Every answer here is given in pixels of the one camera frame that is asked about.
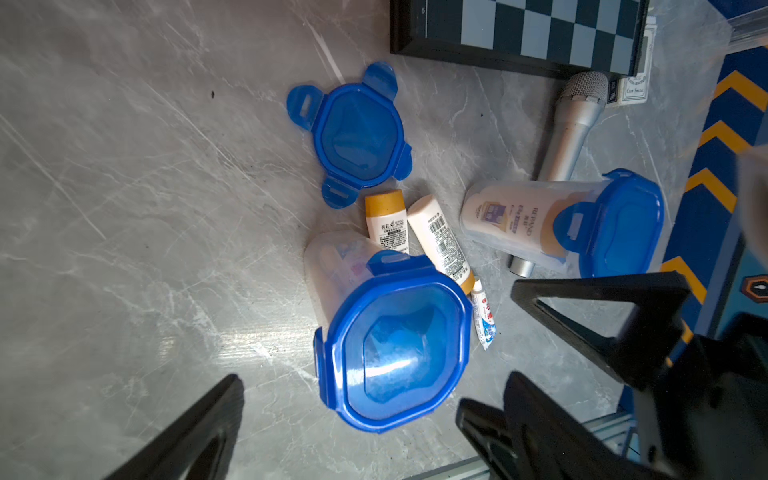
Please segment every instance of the microphone grille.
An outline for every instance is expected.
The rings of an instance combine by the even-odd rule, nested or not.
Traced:
[[[565,85],[561,98],[584,95],[595,97],[600,103],[608,98],[608,77],[599,71],[583,71],[577,73]]]

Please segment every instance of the yellow chevron stripe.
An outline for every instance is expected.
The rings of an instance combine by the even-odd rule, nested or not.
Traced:
[[[701,140],[699,140],[699,147],[712,140],[713,138],[719,138],[726,147],[733,150],[735,153],[740,154],[747,148],[751,147],[738,133],[733,131],[731,127],[724,124],[722,120],[718,120],[716,124],[706,129],[701,134]]]
[[[681,338],[686,344],[690,343],[690,341],[694,339],[694,333],[690,330],[690,327],[684,321],[683,321],[683,335]]]
[[[730,72],[717,84],[714,98],[721,96],[729,88],[739,92],[742,97],[752,102],[760,110],[765,111],[768,108],[768,92],[738,71]]]
[[[728,190],[728,187],[719,178],[715,177],[715,174],[709,168],[704,168],[689,178],[688,182],[685,183],[685,191],[688,192],[699,185],[704,185],[729,212],[733,213],[736,209],[736,195]]]
[[[685,280],[688,280],[691,291],[694,293],[696,300],[704,305],[704,300],[707,298],[707,289],[696,277],[693,270],[690,269],[685,260],[682,257],[674,257],[672,260],[667,260],[661,264],[661,272],[678,272],[681,273]]]

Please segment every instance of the checkered pattern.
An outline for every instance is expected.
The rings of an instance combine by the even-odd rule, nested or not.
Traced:
[[[639,0],[463,0],[461,43],[629,74]]]

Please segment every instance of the microphone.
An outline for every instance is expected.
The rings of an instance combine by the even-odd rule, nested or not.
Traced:
[[[605,109],[608,77],[599,71],[583,71],[568,80],[554,107],[554,131],[538,180],[567,181],[576,166],[581,147]],[[533,262],[512,257],[509,271],[529,278]]]

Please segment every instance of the sunscreen tube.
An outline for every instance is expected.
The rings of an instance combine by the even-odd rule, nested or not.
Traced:
[[[469,295],[475,285],[475,275],[434,195],[427,195],[411,205],[408,224],[435,268],[450,276]]]
[[[368,237],[382,248],[410,254],[407,219],[402,190],[366,197]]]

